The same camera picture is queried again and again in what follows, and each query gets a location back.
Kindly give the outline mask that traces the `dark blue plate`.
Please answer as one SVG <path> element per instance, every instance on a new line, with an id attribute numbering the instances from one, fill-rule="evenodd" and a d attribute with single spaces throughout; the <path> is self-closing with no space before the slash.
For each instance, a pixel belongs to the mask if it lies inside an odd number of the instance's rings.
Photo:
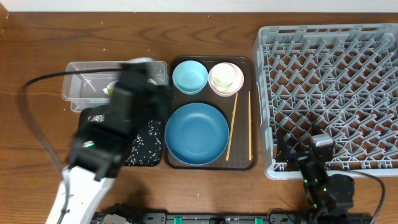
<path id="1" fill-rule="evenodd" d="M 171 115 L 165 126 L 165 145 L 178 161 L 191 166 L 209 164 L 224 153 L 229 125 L 215 107 L 189 103 Z"/>

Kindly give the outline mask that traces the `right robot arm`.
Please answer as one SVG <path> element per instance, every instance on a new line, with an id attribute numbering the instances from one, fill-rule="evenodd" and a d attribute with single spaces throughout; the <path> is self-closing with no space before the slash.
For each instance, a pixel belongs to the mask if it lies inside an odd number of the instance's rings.
<path id="1" fill-rule="evenodd" d="M 354 180 L 348 175 L 326 172 L 326 162 L 333 157 L 335 141 L 317 125 L 303 152 L 291 152 L 282 131 L 277 132 L 279 157 L 303 177 L 305 195 L 314 209 L 303 221 L 307 223 L 349 223 L 348 210 L 353 207 Z"/>

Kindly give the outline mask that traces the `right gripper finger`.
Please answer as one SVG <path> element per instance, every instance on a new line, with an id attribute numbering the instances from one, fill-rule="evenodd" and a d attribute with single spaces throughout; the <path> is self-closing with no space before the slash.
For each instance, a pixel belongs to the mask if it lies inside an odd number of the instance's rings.
<path id="1" fill-rule="evenodd" d="M 325 132 L 320 129 L 319 125 L 312 124 L 312 136 L 324 135 Z"/>
<path id="2" fill-rule="evenodd" d="M 282 162 L 291 160 L 292 154 L 290 152 L 288 144 L 284 140 L 284 135 L 281 130 L 278 130 L 277 132 L 277 150 L 277 161 Z"/>

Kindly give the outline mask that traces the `cream white cup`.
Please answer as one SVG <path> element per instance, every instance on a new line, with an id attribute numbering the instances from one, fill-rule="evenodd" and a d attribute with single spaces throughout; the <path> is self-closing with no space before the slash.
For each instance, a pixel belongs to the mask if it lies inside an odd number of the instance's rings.
<path id="1" fill-rule="evenodd" d="M 234 82 L 236 72 L 228 63 L 219 63 L 211 69 L 212 81 L 218 91 L 227 91 Z"/>

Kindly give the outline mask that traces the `white napkin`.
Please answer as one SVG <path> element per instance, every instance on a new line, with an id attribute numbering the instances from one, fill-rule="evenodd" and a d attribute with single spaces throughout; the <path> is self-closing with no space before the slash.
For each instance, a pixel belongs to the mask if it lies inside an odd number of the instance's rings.
<path id="1" fill-rule="evenodd" d="M 154 84 L 154 85 L 157 85 L 157 83 L 156 83 L 155 80 L 153 80 L 153 79 L 148 79 L 148 82 L 149 82 L 149 83 L 152 83 L 152 84 Z M 112 95 L 112 92 L 113 92 L 113 88 L 114 88 L 114 86 L 115 86 L 116 83 L 117 83 L 117 81 L 110 82 L 110 83 L 106 86 L 106 88 L 103 88 L 103 92 L 104 92 L 106 95 L 111 96 L 111 95 Z"/>

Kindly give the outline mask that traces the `pink bowl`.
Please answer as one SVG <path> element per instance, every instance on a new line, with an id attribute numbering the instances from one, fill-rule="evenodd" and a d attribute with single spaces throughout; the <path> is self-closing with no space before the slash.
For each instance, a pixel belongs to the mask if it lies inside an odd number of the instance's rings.
<path id="1" fill-rule="evenodd" d="M 229 62 L 223 62 L 223 63 L 228 63 L 228 64 L 230 64 L 230 65 L 235 69 L 235 72 L 236 72 L 236 76 L 235 76 L 234 82 L 232 83 L 232 85 L 230 86 L 230 88 L 229 88 L 227 91 L 225 91 L 225 92 L 218 91 L 218 90 L 215 88 L 215 86 L 214 86 L 214 84 L 213 84 L 213 81 L 212 81 L 212 79 L 211 79 L 211 78 L 212 78 L 212 76 L 211 76 L 211 70 L 210 70 L 209 75 L 208 75 L 208 83 L 209 83 L 211 89 L 212 89 L 217 95 L 223 96 L 223 97 L 229 97 L 229 96 L 232 96 L 232 95 L 234 95 L 235 93 L 237 93 L 237 92 L 242 88 L 243 83 L 244 83 L 244 76 L 243 76 L 242 70 L 241 70 L 237 65 L 235 65 L 235 64 L 233 64 L 233 63 L 229 63 Z"/>

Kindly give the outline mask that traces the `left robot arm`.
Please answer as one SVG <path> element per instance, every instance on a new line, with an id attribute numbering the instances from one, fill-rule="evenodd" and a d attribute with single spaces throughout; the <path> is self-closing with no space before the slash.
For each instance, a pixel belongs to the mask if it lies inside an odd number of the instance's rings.
<path id="1" fill-rule="evenodd" d="M 154 59 L 121 63 L 102 122 L 88 122 L 72 139 L 68 166 L 47 223 L 89 223 L 113 186 L 139 130 L 170 114 L 171 91 L 154 81 Z"/>

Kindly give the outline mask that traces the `white rice leftovers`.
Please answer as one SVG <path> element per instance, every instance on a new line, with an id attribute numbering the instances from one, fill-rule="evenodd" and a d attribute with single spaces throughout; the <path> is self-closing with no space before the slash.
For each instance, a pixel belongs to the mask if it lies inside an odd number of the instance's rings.
<path id="1" fill-rule="evenodd" d="M 162 155 L 162 129 L 161 120 L 150 120 L 132 142 L 132 149 L 124 166 L 156 166 Z"/>

